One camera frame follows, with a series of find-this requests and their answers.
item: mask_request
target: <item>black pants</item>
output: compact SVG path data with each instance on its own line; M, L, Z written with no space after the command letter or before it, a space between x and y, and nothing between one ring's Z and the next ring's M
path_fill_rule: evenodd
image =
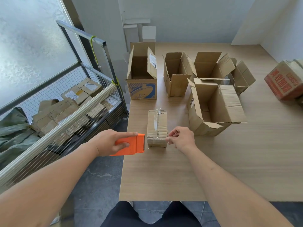
M120 201L109 212L101 227L145 227L150 226L139 218L139 214L126 201ZM154 227L201 227L200 222L181 202L172 202L162 217L152 224Z

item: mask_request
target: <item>hand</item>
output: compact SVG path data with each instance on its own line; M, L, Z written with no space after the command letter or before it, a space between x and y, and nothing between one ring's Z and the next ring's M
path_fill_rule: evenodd
M129 146L129 143L120 143L115 145L118 139L137 136L136 132L117 132L112 129L101 131L90 139L86 144L96 149L97 156L108 156L117 153L125 147Z
M176 144L175 148L185 155L196 147L194 133L188 127L177 126L169 133L166 141L169 145Z

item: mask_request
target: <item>wire mesh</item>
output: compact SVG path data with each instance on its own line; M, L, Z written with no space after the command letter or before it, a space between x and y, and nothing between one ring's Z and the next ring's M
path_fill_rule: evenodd
M62 100L60 95L63 92L85 79L86 75L81 71L81 67L76 68L58 81L22 102L19 107L25 111L28 119L31 118L32 115L38 112L40 101L46 99ZM87 68L86 71L92 80L101 84L104 88L111 84L109 78L105 78L99 73ZM116 124L125 117L125 113L125 107L119 98L118 91L115 90L104 101L100 102L91 111L88 111L85 116L79 118L69 129L61 133L43 152L38 154L18 171L15 176L6 183L5 188L10 188L33 172L68 154L80 144L91 139L98 132L115 127Z

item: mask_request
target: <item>wooden table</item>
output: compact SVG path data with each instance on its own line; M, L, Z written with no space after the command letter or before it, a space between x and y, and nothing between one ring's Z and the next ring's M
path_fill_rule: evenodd
M163 80L167 52L183 52L194 61L199 51L229 53L244 60L256 82L240 96L248 123L235 124L217 137L195 137L196 144L222 168L270 201L303 201L303 111L293 102L279 102L264 81L277 63L260 46L157 43L157 100L132 100L128 131L145 133L148 110L168 112L169 131L189 126L190 95L168 98ZM166 151L147 148L124 157L120 200L205 201L187 158L172 145Z

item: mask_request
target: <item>forearm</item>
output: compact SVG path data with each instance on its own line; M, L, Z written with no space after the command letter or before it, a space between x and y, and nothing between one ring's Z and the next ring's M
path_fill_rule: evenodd
M96 156L96 149L83 144L5 191L0 195L2 225L49 226Z
M199 149L188 151L187 157L222 227L292 226L270 202Z

